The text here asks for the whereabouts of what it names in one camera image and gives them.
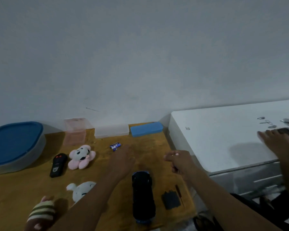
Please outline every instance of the blue sponge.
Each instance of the blue sponge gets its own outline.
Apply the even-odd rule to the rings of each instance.
[[[133,137],[139,137],[143,135],[162,132],[162,130],[163,130],[163,125],[160,122],[153,122],[153,123],[144,124],[141,126],[131,127],[131,134]]]

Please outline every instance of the black remote control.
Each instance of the black remote control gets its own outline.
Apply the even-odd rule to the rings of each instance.
[[[63,172],[65,162],[67,161],[67,155],[64,153],[59,153],[52,160],[52,167],[50,171],[50,177],[60,177]]]

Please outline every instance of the wooden table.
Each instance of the wooden table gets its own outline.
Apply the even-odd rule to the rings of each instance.
[[[58,213],[64,214],[74,203],[72,191],[67,191],[66,186],[70,183],[79,185],[86,181],[96,182],[104,173],[108,158],[113,153],[109,145],[116,142],[131,145],[136,158],[134,171],[150,172],[156,216],[149,226],[136,224],[132,215],[131,176],[128,176],[112,192],[96,230],[151,230],[196,214],[192,198],[181,176],[173,174],[170,164],[163,161],[164,153],[170,150],[163,132],[137,138],[130,134],[95,139],[94,129],[88,129],[85,144],[96,151],[96,158],[85,169],[67,169],[61,177],[50,178],[53,157],[60,152],[68,155],[71,150],[78,148],[62,146],[63,139],[64,132],[47,134],[46,146],[36,162],[22,171],[0,175],[0,230],[23,230],[31,209],[44,195],[53,195]],[[161,195],[165,191],[175,191],[176,184],[181,190],[184,206],[166,210]]]

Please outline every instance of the black toy car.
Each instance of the black toy car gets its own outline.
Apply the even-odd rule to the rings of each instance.
[[[148,224],[155,217],[152,178],[147,171],[133,173],[133,217],[139,224]]]

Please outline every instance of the blue container lid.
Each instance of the blue container lid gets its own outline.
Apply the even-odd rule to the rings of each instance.
[[[0,165],[13,162],[29,152],[39,140],[43,125],[19,122],[0,126]]]

